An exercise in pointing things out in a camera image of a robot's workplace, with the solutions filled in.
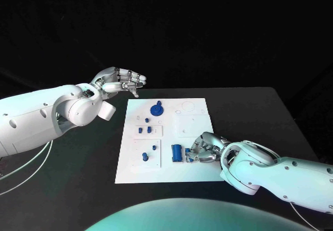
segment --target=dark wall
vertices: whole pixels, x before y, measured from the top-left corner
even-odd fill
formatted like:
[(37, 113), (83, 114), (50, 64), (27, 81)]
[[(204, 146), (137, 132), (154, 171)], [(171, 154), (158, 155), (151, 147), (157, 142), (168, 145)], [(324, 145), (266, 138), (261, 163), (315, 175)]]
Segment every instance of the dark wall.
[(331, 33), (313, 11), (253, 8), (259, 14), (227, 2), (3, 1), (1, 97), (89, 82), (116, 66), (148, 77), (147, 88), (269, 86), (291, 99), (333, 62)]

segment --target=robotic hand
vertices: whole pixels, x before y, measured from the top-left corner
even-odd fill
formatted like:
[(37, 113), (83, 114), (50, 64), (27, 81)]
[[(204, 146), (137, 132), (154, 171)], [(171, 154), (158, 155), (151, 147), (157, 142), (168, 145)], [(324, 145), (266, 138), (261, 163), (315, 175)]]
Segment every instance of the robotic hand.
[(222, 179), (245, 194), (262, 186), (284, 201), (333, 214), (333, 166), (279, 157), (259, 144), (204, 132), (186, 158), (202, 163), (220, 162)]
[(102, 70), (89, 84), (65, 85), (0, 100), (0, 157), (37, 148), (96, 116), (109, 120), (115, 107), (104, 100), (118, 91), (138, 97), (145, 77), (115, 67)]

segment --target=small blue part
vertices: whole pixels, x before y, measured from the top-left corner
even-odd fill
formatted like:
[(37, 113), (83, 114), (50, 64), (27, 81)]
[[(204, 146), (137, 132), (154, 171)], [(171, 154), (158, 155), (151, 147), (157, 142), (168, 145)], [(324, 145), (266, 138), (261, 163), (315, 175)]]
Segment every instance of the small blue part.
[(181, 145), (174, 144), (171, 145), (171, 162), (181, 162)]
[[(186, 148), (186, 149), (184, 149), (184, 152), (189, 153), (189, 152), (190, 152), (190, 149)], [(189, 162), (193, 162), (193, 159), (191, 159), (191, 158), (189, 158)]]
[(153, 116), (160, 116), (163, 114), (161, 102), (157, 101), (157, 104), (150, 108), (150, 113)]
[(144, 161), (148, 160), (148, 155), (147, 155), (147, 153), (142, 153), (142, 160), (144, 160)]

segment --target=white base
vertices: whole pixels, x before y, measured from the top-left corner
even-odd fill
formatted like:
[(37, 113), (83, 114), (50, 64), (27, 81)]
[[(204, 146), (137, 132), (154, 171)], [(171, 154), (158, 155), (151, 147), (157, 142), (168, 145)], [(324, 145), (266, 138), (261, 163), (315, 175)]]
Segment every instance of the white base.
[[(164, 112), (153, 116), (150, 108), (158, 100)], [(115, 183), (222, 181), (219, 161), (203, 164), (184, 159), (184, 148), (190, 148), (204, 131), (213, 132), (204, 99), (128, 100)], [(173, 144), (181, 145), (183, 162), (171, 162)], [(148, 155), (145, 162), (142, 152)]]

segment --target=black tabletop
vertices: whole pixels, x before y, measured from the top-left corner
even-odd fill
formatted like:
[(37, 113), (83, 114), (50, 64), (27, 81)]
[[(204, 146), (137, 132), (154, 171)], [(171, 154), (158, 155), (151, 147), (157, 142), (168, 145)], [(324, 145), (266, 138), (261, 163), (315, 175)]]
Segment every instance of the black tabletop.
[[(215, 133), (230, 141), (249, 140), (281, 156), (317, 157), (272, 88), (140, 90), (141, 99), (204, 98)], [(1, 230), (83, 230), (121, 209), (164, 198), (204, 198), (265, 210), (305, 225), (289, 204), (262, 187), (249, 196), (226, 182), (114, 184), (127, 101), (121, 92), (108, 102), (116, 107), (109, 121), (96, 118), (55, 140), (49, 159), (31, 179), (0, 196)], [(37, 152), (11, 157), (20, 166)], [(0, 181), (3, 191), (37, 168), (43, 154), (26, 170)], [(317, 228), (333, 228), (333, 216), (295, 206)]]

